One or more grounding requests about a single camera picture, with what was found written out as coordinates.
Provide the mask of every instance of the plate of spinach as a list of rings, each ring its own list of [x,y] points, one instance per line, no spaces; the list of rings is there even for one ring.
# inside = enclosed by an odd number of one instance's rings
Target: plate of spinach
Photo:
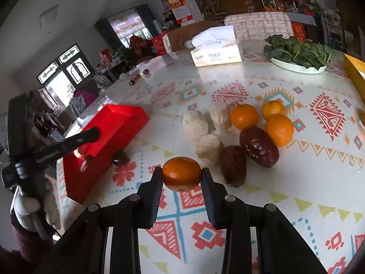
[[[265,41],[269,43],[263,49],[267,58],[279,67],[295,72],[321,73],[334,55],[328,45],[300,42],[293,36],[285,39],[282,34],[273,35]]]

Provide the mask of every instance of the dining table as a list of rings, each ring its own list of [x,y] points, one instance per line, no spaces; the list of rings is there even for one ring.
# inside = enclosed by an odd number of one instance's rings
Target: dining table
[[[233,109],[250,104],[265,129],[263,103],[279,100],[294,126],[293,139],[279,148],[278,162],[269,169],[247,158],[247,177],[229,187],[219,166],[208,166],[214,181],[246,204],[275,204],[309,245],[328,274],[339,274],[365,238],[365,126],[363,100],[344,70],[344,54],[334,56],[324,72],[301,74],[271,63],[264,40],[240,43],[242,62],[197,68],[190,51],[166,54],[143,63],[150,78],[129,81],[138,66],[103,92],[72,124],[68,136],[79,132],[106,104],[144,109],[147,124],[125,148],[129,161],[111,165],[82,204],[67,197],[63,160],[57,162],[56,198],[66,230],[92,203],[114,205],[135,193],[153,171],[173,157],[184,156],[207,167],[195,153],[196,141],[183,134],[182,118],[199,110],[209,120],[208,107],[224,101]],[[233,126],[216,133],[225,146],[239,145]],[[225,230],[208,221],[200,186],[176,192],[163,186],[157,220],[139,230],[142,273],[220,273]],[[258,270],[257,239],[251,228],[252,270]],[[108,254],[105,273],[109,273]]]

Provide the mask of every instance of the window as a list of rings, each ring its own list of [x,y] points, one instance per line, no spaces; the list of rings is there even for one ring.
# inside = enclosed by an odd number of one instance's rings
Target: window
[[[129,39],[132,36],[138,36],[143,39],[152,38],[150,31],[145,27],[134,9],[117,13],[109,16],[107,19],[126,48],[130,47]]]
[[[39,93],[59,115],[69,105],[75,90],[94,70],[77,44],[58,56],[37,78],[43,88]]]

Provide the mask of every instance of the patterned chair cover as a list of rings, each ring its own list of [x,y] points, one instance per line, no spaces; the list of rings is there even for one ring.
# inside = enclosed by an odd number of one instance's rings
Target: patterned chair cover
[[[266,39],[275,34],[284,38],[293,36],[289,17],[284,12],[253,12],[229,15],[224,19],[225,25],[232,25],[236,39]]]

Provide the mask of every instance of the spinach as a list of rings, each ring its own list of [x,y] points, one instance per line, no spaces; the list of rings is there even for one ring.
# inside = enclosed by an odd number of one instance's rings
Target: spinach
[[[298,41],[295,37],[289,39],[277,34],[265,39],[269,45],[263,48],[268,59],[275,58],[287,63],[296,63],[306,68],[326,66],[331,62],[333,50],[326,44]]]

